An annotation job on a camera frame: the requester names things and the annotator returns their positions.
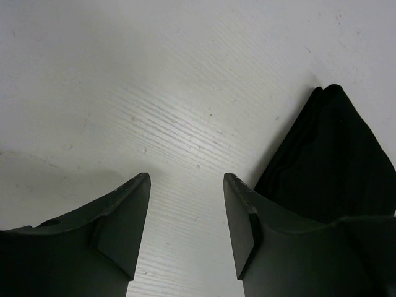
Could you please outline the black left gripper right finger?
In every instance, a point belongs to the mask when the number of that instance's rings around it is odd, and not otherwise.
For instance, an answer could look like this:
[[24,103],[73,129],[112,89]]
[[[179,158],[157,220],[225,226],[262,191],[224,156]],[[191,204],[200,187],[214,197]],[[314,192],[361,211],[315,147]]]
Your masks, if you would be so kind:
[[394,296],[395,218],[321,224],[223,178],[236,276],[246,296]]

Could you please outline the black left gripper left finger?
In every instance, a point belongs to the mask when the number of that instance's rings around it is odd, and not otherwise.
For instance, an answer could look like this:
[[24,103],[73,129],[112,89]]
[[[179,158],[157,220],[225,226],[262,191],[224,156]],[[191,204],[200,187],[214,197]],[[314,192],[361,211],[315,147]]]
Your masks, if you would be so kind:
[[151,180],[42,224],[1,231],[2,296],[125,296],[134,279]]

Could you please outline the black tank top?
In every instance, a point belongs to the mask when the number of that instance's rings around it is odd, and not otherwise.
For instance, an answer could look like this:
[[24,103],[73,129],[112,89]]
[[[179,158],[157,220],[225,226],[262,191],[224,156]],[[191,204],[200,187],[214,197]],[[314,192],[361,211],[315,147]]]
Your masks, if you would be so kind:
[[302,217],[393,216],[395,169],[341,88],[315,88],[255,191]]

